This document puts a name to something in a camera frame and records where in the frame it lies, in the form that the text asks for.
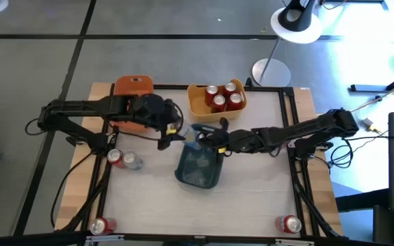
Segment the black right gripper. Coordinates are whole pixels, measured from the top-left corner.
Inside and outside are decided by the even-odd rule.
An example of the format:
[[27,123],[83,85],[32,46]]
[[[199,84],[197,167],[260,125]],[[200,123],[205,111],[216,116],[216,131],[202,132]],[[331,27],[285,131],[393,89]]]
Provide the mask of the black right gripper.
[[252,132],[244,129],[228,132],[229,122],[226,118],[219,121],[221,128],[218,133],[200,133],[198,135],[199,144],[203,150],[216,152],[219,145],[224,146],[231,152],[249,152],[252,149]]

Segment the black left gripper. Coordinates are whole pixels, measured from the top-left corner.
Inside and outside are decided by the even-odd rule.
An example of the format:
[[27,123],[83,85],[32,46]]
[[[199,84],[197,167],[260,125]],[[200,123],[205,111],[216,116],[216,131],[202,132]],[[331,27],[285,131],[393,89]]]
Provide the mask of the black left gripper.
[[[163,99],[157,94],[144,94],[137,99],[137,123],[164,132],[169,126],[182,127],[184,119],[171,99]],[[173,142],[182,144],[183,137],[175,133]]]

